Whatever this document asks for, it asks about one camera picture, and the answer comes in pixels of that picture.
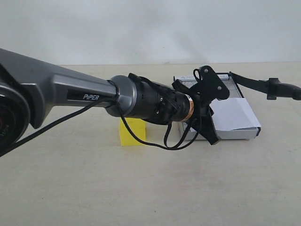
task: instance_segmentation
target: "yellow block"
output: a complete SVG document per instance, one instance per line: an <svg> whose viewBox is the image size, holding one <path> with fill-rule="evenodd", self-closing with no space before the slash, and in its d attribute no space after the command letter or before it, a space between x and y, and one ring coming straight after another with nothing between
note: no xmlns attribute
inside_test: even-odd
<svg viewBox="0 0 301 226"><path fill-rule="evenodd" d="M143 141L146 141L146 121L143 121L141 119L132 119L127 118L126 119L129 127L133 131L133 133L140 138ZM120 135L120 142L121 146L138 146L143 145L135 138L132 137L132 135L128 132L127 128L123 124L123 121L120 119L120 126L119 126L119 135Z"/></svg>

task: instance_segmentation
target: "white table surface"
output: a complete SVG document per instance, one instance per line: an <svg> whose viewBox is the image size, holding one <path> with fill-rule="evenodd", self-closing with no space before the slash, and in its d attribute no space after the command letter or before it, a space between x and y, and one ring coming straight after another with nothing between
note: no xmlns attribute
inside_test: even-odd
<svg viewBox="0 0 301 226"><path fill-rule="evenodd" d="M198 66L66 67L104 79L133 72L170 84ZM301 86L301 63L211 66ZM178 152L121 147L119 118L102 108L60 124L0 158L0 225L300 225L301 102L242 91L262 124L250 141L198 141ZM44 125L75 110L55 107ZM148 124L148 141L162 143L165 129ZM174 126L170 144L178 139Z"/></svg>

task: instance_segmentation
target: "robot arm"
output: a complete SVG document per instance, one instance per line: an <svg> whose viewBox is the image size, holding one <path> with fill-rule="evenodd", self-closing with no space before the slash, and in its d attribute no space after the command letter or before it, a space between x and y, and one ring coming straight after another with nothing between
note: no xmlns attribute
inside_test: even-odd
<svg viewBox="0 0 301 226"><path fill-rule="evenodd" d="M40 128L54 106L90 104L105 108L111 116L168 125L168 130L173 121L184 121L187 132L193 128L214 145L220 139L209 105L214 99L227 99L230 92L209 66L195 69L194 76L198 82L191 88L179 80L172 88L167 87L132 73L103 80L0 49L0 151L17 142L29 124ZM255 81L233 73L231 76L238 84L267 93L268 99L301 100L299 87L279 80Z"/></svg>

